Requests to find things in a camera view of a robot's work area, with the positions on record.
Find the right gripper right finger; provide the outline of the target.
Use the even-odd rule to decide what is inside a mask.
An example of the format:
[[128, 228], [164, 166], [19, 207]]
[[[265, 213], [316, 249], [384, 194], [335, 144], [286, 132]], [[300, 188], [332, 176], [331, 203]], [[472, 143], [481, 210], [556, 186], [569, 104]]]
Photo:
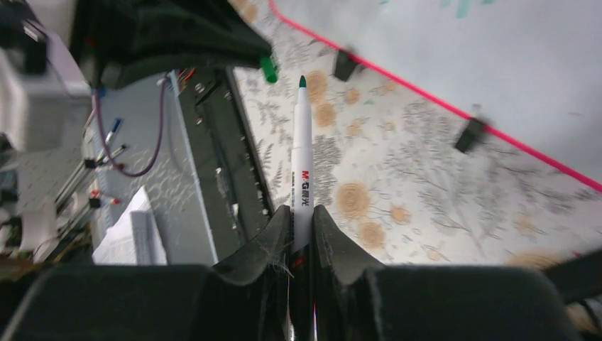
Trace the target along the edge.
[[313, 213], [312, 266], [318, 340], [377, 340], [367, 269], [383, 264], [337, 226], [325, 206]]

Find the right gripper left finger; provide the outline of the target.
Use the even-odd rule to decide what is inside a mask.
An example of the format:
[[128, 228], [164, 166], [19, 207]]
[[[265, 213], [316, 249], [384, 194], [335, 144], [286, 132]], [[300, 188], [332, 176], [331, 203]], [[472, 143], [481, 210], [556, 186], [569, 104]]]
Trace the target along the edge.
[[248, 243], [213, 267], [209, 340], [289, 340], [291, 210], [281, 205]]

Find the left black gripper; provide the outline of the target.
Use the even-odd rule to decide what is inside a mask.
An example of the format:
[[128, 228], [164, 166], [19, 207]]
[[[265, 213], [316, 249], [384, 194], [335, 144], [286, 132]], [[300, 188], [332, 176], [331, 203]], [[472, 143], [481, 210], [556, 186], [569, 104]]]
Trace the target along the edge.
[[261, 69], [271, 44], [229, 1], [77, 1], [70, 52], [93, 87], [174, 69]]

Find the green whiteboard marker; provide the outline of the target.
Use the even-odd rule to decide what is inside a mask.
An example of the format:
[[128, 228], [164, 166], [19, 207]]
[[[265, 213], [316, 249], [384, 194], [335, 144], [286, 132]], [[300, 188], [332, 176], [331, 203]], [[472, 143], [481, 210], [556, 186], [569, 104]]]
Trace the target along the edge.
[[290, 210], [290, 319], [295, 340], [313, 340], [314, 298], [310, 247], [314, 213], [314, 158], [312, 107], [305, 76], [300, 77], [293, 112]]

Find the green marker cap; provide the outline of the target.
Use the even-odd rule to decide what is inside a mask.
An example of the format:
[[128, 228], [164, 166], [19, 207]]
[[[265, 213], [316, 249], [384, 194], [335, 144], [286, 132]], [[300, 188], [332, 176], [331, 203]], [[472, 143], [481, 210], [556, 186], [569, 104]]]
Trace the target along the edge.
[[272, 56], [262, 57], [260, 59], [260, 67], [268, 83], [275, 84], [278, 81], [278, 64]]

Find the pink framed whiteboard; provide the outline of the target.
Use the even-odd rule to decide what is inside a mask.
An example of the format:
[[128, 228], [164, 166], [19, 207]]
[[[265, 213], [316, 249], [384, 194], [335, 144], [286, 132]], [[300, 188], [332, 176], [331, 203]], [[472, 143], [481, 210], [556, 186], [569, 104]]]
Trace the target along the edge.
[[292, 27], [601, 188], [600, 1], [272, 1]]

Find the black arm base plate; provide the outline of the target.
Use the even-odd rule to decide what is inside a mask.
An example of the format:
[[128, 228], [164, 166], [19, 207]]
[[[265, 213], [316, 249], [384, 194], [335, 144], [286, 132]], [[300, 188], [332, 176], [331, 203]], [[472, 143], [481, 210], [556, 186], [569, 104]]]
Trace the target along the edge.
[[222, 260], [263, 230], [273, 203], [233, 70], [190, 67], [175, 76], [192, 168]]

